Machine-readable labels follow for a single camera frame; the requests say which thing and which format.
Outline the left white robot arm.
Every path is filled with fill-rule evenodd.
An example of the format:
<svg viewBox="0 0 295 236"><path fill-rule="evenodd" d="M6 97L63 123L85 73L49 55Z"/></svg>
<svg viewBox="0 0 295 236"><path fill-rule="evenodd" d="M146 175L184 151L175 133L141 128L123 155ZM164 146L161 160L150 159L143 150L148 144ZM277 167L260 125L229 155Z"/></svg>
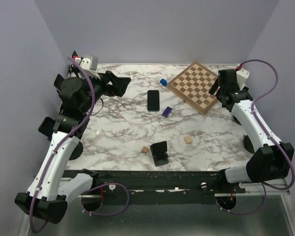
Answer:
<svg viewBox="0 0 295 236"><path fill-rule="evenodd" d="M111 71L91 76L64 79L57 75L54 86L62 101L56 119L46 117L39 132L50 141L43 164L25 193L18 193L15 204L31 218L53 224L64 217L70 202L80 194L94 194L99 189L98 173L83 169L67 184L60 180L67 162L83 152L81 137L98 99L105 96L122 97L131 82L129 77L117 77Z"/></svg>

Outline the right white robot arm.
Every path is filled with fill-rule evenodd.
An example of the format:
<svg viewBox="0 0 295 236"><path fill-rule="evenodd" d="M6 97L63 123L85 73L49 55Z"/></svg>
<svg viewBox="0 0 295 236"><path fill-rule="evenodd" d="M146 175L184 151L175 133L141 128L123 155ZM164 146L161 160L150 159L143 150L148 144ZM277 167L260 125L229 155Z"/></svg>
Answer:
<svg viewBox="0 0 295 236"><path fill-rule="evenodd" d="M269 180L285 178L292 174L291 185L295 182L292 166L294 147L278 138L259 115L255 101L247 90L240 90L234 69L223 69L209 91L215 95L244 128L252 144L254 155L241 167L224 169L224 176L216 181L217 189L229 192L234 183L253 182L266 184Z"/></svg>

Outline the black phone blue edge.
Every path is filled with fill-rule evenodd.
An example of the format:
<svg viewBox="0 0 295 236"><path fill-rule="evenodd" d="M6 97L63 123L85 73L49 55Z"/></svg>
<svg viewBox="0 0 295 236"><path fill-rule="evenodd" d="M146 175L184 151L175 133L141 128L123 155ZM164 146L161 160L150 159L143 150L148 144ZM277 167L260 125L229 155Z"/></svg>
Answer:
<svg viewBox="0 0 295 236"><path fill-rule="evenodd" d="M147 110L149 112L158 112L160 110L160 97L158 90L147 91Z"/></svg>

